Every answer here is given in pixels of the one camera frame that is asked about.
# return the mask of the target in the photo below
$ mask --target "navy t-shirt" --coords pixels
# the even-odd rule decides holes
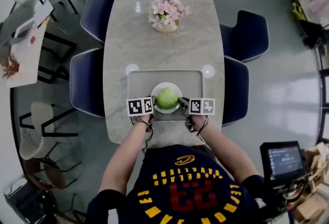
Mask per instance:
[[[242,223],[260,221],[255,198],[264,180],[232,180],[210,153],[174,145],[148,150],[133,190],[124,196],[104,190],[88,206],[86,224],[108,222],[116,209],[119,223]]]

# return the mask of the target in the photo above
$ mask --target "white plate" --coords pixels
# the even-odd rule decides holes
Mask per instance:
[[[152,96],[156,96],[158,97],[158,94],[163,90],[163,89],[170,89],[170,90],[173,90],[177,95],[178,97],[182,97],[182,94],[181,94],[181,91],[180,89],[178,88],[177,85],[171,83],[171,82],[162,82],[160,84],[158,84],[157,86],[154,87],[154,89],[152,90],[151,92],[151,97]],[[171,109],[168,109],[168,110],[165,110],[165,109],[161,109],[159,108],[158,106],[154,106],[154,108],[159,112],[159,113],[162,113],[162,114],[171,114],[173,112],[175,112],[178,108],[179,108],[179,103],[177,103],[177,105]]]

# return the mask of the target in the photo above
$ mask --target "navy blue chair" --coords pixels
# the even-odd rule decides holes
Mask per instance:
[[[80,24],[95,40],[105,44],[109,15],[114,0],[87,0]]]
[[[235,27],[220,26],[226,56],[246,62],[260,57],[269,48],[267,22],[263,16],[241,10]]]
[[[98,118],[105,118],[103,58],[104,48],[96,48],[75,55],[70,64],[71,104]]]
[[[244,118],[249,106],[249,70],[242,62],[225,56],[225,99],[222,126]]]

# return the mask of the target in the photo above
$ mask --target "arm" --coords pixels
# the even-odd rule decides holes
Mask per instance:
[[[141,119],[148,122],[149,117],[143,116]],[[99,192],[111,189],[125,195],[127,183],[134,169],[138,152],[142,146],[146,128],[146,124],[135,122],[129,134],[109,161]]]
[[[192,116],[192,119],[197,130],[205,121],[204,116]],[[236,182],[241,184],[249,176],[259,175],[246,152],[225,137],[212,124],[208,123],[202,129],[201,136]]]

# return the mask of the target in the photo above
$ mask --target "gray tray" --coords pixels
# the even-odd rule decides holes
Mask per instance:
[[[176,84],[183,97],[204,97],[204,76],[200,70],[135,70],[128,74],[128,99],[147,97],[153,88],[162,82]],[[154,122],[185,121],[180,107],[171,114],[154,113]]]

